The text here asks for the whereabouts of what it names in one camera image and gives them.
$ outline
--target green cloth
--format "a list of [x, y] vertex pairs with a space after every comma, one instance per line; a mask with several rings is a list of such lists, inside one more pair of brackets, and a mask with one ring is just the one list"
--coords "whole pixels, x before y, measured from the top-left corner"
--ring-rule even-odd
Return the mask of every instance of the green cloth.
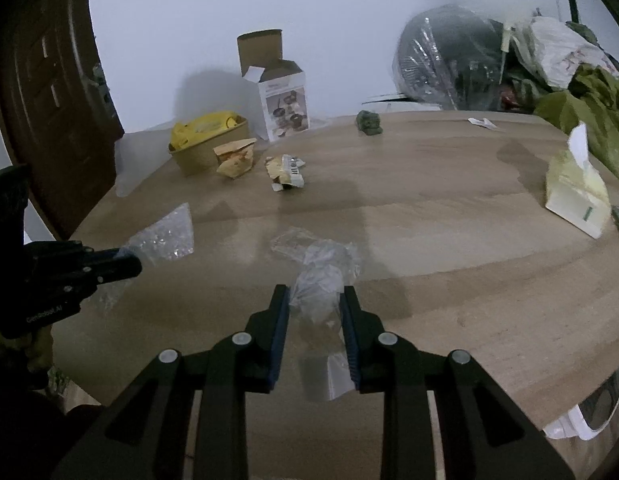
[[580, 34], [585, 41], [595, 44], [598, 48], [603, 49], [598, 44], [598, 38], [596, 37], [596, 34], [594, 34], [592, 32], [592, 29], [587, 27], [587, 25], [583, 25], [582, 23], [576, 23], [576, 22], [565, 22], [565, 24], [569, 28], [571, 28], [574, 32]]
[[569, 90], [544, 96], [534, 113], [567, 134], [584, 122], [590, 151], [619, 178], [619, 80], [583, 64]]
[[365, 135], [378, 135], [383, 132], [383, 128], [381, 128], [381, 117], [367, 110], [358, 112], [356, 116], [356, 126]]
[[506, 76], [512, 81], [516, 101], [523, 110], [531, 112], [541, 98], [551, 92], [551, 88], [544, 81], [538, 81], [517, 60], [506, 70]]

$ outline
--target wooden table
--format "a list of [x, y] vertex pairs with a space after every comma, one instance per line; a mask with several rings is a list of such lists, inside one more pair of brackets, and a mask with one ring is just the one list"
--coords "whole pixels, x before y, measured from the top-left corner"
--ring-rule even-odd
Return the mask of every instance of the wooden table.
[[[189, 202], [195, 252], [147, 268], [107, 314], [86, 302], [54, 327], [56, 362], [110, 402], [164, 348], [210, 348], [267, 307], [298, 266], [270, 250], [290, 226], [355, 242], [356, 289], [366, 310], [418, 348], [465, 348], [539, 428], [619, 366], [619, 233], [599, 240], [542, 206], [547, 162], [567, 137], [539, 118], [467, 112], [384, 116], [385, 132], [352, 120], [269, 148], [235, 181], [214, 171], [184, 178], [173, 161], [127, 198], [113, 191], [75, 238], [119, 246]], [[264, 155], [303, 158], [305, 188], [273, 192]], [[619, 182], [600, 164], [613, 203]], [[248, 396], [255, 475], [375, 479], [382, 399], [355, 392], [304, 400], [292, 323], [270, 396]]]

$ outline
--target snack wrapper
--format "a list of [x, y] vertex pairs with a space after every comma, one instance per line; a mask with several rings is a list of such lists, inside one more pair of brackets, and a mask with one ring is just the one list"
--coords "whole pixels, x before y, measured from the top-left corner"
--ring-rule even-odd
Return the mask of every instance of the snack wrapper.
[[282, 191], [291, 187], [304, 187], [305, 180], [300, 174], [302, 166], [305, 166], [305, 162], [292, 155], [267, 157], [265, 168], [273, 180], [272, 189]]

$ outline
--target clutter pile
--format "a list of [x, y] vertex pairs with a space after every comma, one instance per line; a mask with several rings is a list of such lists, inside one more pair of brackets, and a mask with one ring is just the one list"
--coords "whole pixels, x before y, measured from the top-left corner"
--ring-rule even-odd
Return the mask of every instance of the clutter pile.
[[445, 110], [534, 113], [566, 134], [583, 122], [592, 153], [619, 178], [619, 63], [581, 23], [437, 7], [405, 27], [394, 73], [404, 94]]

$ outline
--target clear plastic wrap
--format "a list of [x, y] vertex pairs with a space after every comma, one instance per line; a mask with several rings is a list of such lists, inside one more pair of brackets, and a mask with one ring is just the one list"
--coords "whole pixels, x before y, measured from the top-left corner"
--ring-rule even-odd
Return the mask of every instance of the clear plastic wrap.
[[[157, 266], [193, 253], [193, 224], [188, 203], [179, 205], [155, 224], [133, 235], [119, 253], [132, 251], [143, 266]], [[133, 280], [105, 283], [90, 298], [90, 302], [109, 312]]]
[[133, 235], [125, 244], [152, 264], [177, 260], [193, 253], [193, 224], [189, 204], [179, 205], [155, 224]]
[[169, 160], [170, 136], [171, 130], [150, 130], [124, 134], [115, 142], [117, 196], [127, 196]]
[[496, 110], [498, 25], [456, 5], [415, 16], [401, 35], [393, 64], [400, 91], [445, 110]]
[[303, 266], [289, 305], [305, 343], [298, 361], [305, 396], [314, 402], [336, 399], [354, 388], [340, 335], [338, 300], [345, 285], [353, 285], [361, 273], [356, 245], [294, 227], [272, 240], [272, 250]]

